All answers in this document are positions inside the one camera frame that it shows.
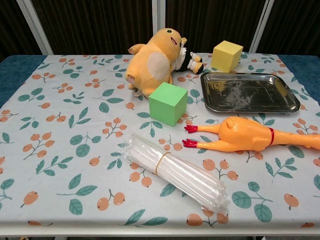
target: plush toy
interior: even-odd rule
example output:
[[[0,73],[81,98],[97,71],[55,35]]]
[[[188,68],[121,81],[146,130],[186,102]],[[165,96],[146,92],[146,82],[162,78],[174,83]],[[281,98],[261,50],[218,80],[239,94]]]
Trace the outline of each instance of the plush toy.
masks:
[[[292,144],[320,150],[320,135],[299,135],[261,125],[243,117],[231,116],[221,124],[184,127],[189,133],[197,131],[218,134],[215,142],[197,142],[190,139],[182,140],[185,147],[211,149],[222,152],[262,151],[271,145]]]
[[[172,28],[159,30],[147,44],[136,44],[128,51],[133,54],[125,73],[129,89],[137,88],[147,98],[161,83],[172,84],[173,62],[180,53],[182,40]]]
[[[194,74],[200,74],[204,69],[202,58],[194,52],[187,50],[187,48],[184,47],[186,42],[187,39],[183,37],[180,54],[173,63],[174,70],[184,72],[190,69]]]

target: plastic wrapper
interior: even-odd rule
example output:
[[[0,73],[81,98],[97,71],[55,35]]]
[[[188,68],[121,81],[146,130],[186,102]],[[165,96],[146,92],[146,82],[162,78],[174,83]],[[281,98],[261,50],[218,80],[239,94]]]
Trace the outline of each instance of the plastic wrapper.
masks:
[[[224,215],[228,213],[229,197],[225,184],[206,170],[136,134],[132,134],[129,140],[125,157],[167,180],[204,209]]]

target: curtain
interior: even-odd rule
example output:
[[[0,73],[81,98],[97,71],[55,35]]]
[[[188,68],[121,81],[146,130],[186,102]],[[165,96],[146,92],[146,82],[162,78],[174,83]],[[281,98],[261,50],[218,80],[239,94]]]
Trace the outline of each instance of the curtain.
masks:
[[[275,0],[258,53],[320,57],[320,1]]]
[[[187,47],[211,53],[223,40],[249,51],[265,0],[166,0],[165,25],[188,39]]]
[[[16,0],[0,2],[0,62],[10,55],[42,54]]]
[[[54,54],[127,54],[153,35],[151,0],[32,0]]]

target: stainless steel tray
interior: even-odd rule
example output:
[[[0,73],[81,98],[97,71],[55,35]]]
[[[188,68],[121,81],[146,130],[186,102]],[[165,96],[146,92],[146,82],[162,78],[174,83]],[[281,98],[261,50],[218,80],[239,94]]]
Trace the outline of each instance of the stainless steel tray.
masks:
[[[301,105],[272,74],[206,72],[201,86],[205,105],[215,112],[294,113]]]

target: tablecloth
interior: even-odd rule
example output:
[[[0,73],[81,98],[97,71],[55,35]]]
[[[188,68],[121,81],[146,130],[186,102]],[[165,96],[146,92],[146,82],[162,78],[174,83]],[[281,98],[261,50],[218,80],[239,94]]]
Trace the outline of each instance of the tablecloth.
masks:
[[[205,72],[211,54],[201,53]],[[186,124],[221,123],[205,107],[200,76],[173,73],[188,89],[175,127],[150,118],[148,100],[124,79],[131,55],[50,55],[0,109],[0,223],[186,228],[319,228],[320,151],[295,145],[263,152],[184,148],[182,139],[215,141]],[[243,52],[236,72],[280,76],[301,102],[292,114],[244,114],[274,129],[317,134],[320,107],[273,54]],[[219,176],[228,216],[202,210],[173,185],[123,157],[131,133]]]

